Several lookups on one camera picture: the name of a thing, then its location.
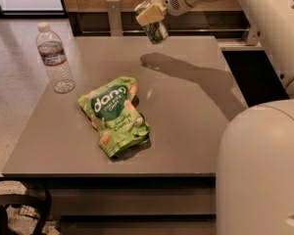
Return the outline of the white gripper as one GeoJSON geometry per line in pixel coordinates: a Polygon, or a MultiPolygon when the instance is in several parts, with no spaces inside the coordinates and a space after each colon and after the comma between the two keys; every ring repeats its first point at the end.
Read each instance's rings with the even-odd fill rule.
{"type": "Polygon", "coordinates": [[[151,2],[141,3],[134,10],[136,20],[141,26],[160,22],[166,14],[180,16],[192,9],[194,0],[151,0],[151,2]]]}

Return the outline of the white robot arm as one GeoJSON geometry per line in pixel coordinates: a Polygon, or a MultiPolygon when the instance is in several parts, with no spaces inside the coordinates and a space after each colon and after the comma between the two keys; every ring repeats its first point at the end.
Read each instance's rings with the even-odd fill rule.
{"type": "MultiPolygon", "coordinates": [[[[136,19],[155,37],[165,16],[213,1],[149,0],[136,19]]],[[[230,58],[249,108],[220,141],[217,234],[294,235],[294,0],[236,1],[265,55],[230,58]]]]}

